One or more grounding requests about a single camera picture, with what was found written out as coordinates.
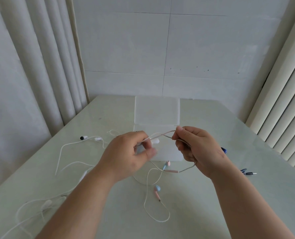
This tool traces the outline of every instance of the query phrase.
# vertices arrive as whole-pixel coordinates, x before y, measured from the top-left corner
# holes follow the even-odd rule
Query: wall
[[[74,0],[74,8],[90,98],[213,99],[243,121],[295,20],[295,0]]]

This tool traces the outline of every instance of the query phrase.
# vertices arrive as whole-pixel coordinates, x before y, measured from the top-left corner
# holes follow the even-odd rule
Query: white curtain
[[[88,101],[72,0],[0,0],[0,184]]]

